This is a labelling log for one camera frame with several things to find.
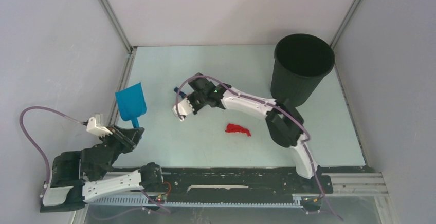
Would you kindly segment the blue plastic dustpan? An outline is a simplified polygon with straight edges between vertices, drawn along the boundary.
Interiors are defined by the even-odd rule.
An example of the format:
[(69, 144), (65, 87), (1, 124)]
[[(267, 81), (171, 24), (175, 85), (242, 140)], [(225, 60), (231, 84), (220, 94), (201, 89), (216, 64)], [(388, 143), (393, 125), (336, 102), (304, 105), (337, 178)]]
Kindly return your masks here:
[(120, 118), (130, 121), (133, 128), (140, 128), (138, 118), (147, 112), (142, 84), (139, 82), (115, 93)]

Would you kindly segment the red paper scrap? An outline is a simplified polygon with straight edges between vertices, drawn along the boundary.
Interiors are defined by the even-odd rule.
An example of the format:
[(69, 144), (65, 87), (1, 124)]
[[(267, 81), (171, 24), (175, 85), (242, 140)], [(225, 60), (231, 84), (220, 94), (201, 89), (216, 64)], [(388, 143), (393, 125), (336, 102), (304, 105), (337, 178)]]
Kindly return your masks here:
[(249, 129), (242, 127), (240, 125), (237, 125), (237, 124), (233, 124), (233, 123), (227, 124), (225, 132), (226, 133), (241, 133), (241, 134), (245, 134), (247, 137), (251, 137), (251, 132)]

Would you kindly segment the black plastic trash bin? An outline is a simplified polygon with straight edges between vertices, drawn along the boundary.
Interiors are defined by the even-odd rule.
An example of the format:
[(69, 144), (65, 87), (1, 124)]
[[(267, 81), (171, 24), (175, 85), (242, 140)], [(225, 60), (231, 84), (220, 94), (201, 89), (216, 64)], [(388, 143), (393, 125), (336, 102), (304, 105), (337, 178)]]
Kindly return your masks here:
[(285, 36), (275, 46), (270, 93), (288, 98), (293, 106), (304, 104), (335, 65), (335, 54), (324, 40), (310, 34)]

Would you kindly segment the large dark blue paper scrap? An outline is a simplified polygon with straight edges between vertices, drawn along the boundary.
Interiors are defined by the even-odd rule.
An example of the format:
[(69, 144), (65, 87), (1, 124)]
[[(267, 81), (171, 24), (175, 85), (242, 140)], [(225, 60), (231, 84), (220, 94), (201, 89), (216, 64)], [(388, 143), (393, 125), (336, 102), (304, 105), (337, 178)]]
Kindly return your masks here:
[(185, 98), (187, 96), (187, 94), (181, 91), (178, 87), (174, 87), (173, 91), (182, 98)]

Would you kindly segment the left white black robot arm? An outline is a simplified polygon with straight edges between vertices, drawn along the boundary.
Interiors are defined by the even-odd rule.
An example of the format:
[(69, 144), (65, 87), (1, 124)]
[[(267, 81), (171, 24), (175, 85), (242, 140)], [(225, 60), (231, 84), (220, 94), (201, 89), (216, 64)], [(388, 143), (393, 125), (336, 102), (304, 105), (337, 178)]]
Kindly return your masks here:
[(121, 154), (136, 148), (144, 128), (108, 127), (101, 143), (55, 157), (50, 182), (42, 197), (41, 213), (71, 212), (102, 197), (131, 190), (157, 191), (164, 178), (160, 166), (150, 162), (114, 178), (105, 179)]

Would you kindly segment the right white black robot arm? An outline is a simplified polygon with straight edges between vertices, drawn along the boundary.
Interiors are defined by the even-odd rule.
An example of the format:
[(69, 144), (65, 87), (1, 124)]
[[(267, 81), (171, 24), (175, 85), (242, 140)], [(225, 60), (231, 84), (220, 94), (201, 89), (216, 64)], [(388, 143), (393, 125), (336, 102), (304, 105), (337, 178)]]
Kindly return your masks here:
[(296, 172), (300, 176), (301, 189), (312, 192), (319, 187), (318, 165), (306, 145), (311, 136), (303, 125), (302, 116), (289, 99), (254, 96), (201, 73), (186, 79), (182, 84), (188, 84), (193, 91), (181, 96), (181, 90), (176, 90), (172, 111), (180, 121), (189, 115), (196, 115), (205, 106), (236, 110), (264, 120), (273, 142), (290, 148)]

